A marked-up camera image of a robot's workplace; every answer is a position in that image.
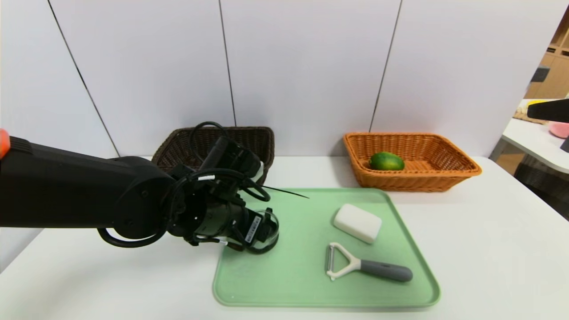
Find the pink object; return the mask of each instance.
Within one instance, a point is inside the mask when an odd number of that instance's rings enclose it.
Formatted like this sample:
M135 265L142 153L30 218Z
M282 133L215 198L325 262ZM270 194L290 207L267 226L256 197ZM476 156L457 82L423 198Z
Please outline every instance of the pink object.
M549 132L551 132L551 134L556 137L565 139L569 137L569 124L566 124L564 122L550 121Z

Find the vegetable peeler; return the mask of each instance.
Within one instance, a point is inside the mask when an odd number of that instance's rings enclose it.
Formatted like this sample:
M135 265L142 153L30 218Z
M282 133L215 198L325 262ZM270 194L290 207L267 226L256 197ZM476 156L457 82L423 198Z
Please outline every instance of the vegetable peeler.
M338 248L349 260L349 264L342 270L334 272L334 252ZM378 261L360 260L349 253L341 244L332 242L328 246L328 258L326 261L326 274L334 281L345 274L354 270L361 270L374 276L388 278L400 282L407 282L413 278L413 272L406 266L388 264Z

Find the white wall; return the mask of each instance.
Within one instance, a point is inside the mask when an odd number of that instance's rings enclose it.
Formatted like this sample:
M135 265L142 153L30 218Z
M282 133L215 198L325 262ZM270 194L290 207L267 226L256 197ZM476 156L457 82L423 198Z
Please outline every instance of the white wall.
M403 0L372 131L439 133L488 156L567 0Z
M178 128L234 125L216 0L51 0L121 156Z
M116 157L45 0L2 1L1 122L12 136ZM40 229L0 230L0 271Z
M368 131L399 0L222 0L237 125L276 155L340 155Z

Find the peeler blade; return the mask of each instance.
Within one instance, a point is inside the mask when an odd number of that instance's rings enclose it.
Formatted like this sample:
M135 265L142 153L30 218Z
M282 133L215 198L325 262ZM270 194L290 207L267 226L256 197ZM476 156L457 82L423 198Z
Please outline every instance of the peeler blade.
M334 246L328 246L328 254L326 258L326 269L324 271L334 271Z

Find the label sticker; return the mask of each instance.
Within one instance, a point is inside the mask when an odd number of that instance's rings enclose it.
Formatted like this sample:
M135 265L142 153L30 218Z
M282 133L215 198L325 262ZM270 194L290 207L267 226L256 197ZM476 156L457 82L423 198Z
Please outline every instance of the label sticker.
M253 223L251 223L251 227L249 228L249 232L247 232L247 236L245 237L245 242L247 242L247 243L251 242L251 240L253 239L253 236L255 235L255 232L257 231L257 228L259 227L259 223L261 223L261 217L256 216L255 219L253 219Z

